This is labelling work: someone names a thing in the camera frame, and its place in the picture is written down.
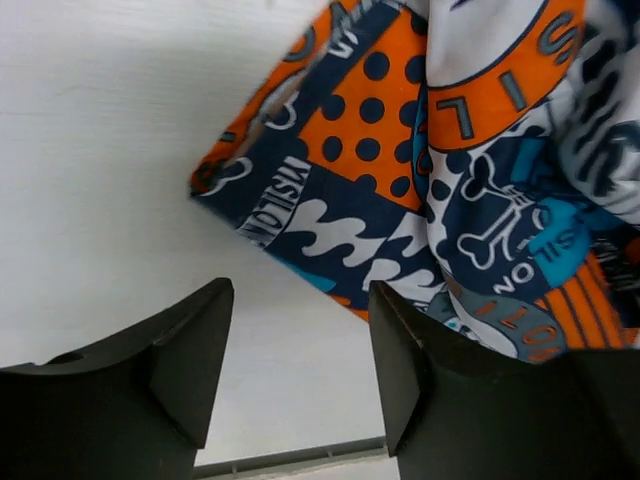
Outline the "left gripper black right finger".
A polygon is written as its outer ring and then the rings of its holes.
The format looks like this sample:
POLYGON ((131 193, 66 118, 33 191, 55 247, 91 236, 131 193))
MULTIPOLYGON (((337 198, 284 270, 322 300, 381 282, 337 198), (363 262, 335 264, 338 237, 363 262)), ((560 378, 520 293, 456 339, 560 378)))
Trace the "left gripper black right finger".
POLYGON ((639 354, 532 365, 420 313, 387 284, 369 329, 389 454, 404 479, 635 479, 639 354))

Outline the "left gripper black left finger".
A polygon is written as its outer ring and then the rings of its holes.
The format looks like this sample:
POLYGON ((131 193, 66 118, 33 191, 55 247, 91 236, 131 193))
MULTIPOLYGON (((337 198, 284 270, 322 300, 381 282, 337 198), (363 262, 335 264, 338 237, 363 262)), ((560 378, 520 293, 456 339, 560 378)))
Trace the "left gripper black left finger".
POLYGON ((1 372, 5 479, 188 479, 207 441, 234 288, 173 306, 49 362, 1 372))

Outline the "colourful patterned shorts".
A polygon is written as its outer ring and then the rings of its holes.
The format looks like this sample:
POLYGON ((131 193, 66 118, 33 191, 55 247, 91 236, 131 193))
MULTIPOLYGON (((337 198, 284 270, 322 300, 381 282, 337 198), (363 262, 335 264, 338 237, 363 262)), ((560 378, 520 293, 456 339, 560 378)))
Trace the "colourful patterned shorts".
POLYGON ((358 316, 530 363, 639 343, 639 5, 331 1, 190 180, 358 316))

